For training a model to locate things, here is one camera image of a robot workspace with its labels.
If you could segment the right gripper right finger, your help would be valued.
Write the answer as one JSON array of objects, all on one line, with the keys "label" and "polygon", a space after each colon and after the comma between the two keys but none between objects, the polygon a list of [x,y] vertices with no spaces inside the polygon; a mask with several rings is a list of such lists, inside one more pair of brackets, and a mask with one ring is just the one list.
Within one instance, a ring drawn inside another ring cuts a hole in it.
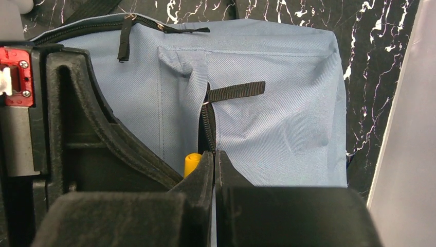
[{"label": "right gripper right finger", "polygon": [[215,156],[218,246],[381,246],[360,195],[339,187],[256,187]]}]

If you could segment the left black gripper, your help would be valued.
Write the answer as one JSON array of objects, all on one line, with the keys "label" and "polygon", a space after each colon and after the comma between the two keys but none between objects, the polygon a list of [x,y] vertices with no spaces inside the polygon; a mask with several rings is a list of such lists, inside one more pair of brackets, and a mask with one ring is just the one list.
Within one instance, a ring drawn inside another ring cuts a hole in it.
[{"label": "left black gripper", "polygon": [[182,177],[136,138],[102,96],[89,54],[46,58],[47,138],[41,51],[1,42],[1,246],[30,246],[47,204],[72,191],[161,192]]}]

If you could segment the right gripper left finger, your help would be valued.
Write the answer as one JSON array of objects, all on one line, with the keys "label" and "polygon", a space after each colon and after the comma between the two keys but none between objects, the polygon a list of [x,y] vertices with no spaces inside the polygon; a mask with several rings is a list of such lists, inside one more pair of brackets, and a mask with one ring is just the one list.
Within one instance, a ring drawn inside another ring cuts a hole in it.
[{"label": "right gripper left finger", "polygon": [[213,154],[168,192],[70,192],[33,246],[210,246]]}]

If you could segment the white yellow marker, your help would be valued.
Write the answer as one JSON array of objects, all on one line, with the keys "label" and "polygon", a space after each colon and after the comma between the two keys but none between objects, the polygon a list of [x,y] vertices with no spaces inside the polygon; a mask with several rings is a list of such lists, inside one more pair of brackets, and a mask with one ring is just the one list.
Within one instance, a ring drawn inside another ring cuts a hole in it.
[{"label": "white yellow marker", "polygon": [[185,157],[184,178],[189,176],[198,166],[202,155],[199,153],[191,153]]}]

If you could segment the blue student backpack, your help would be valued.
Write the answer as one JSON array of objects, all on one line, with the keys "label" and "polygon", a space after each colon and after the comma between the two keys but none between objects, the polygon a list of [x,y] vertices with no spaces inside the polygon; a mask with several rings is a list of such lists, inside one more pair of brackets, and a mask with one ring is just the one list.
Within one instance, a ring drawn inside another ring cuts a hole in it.
[{"label": "blue student backpack", "polygon": [[213,154],[211,245],[218,151],[256,187],[347,188],[346,89],[331,31],[252,19],[166,25],[127,13],[34,43],[87,52],[115,117],[181,181],[188,154]]}]

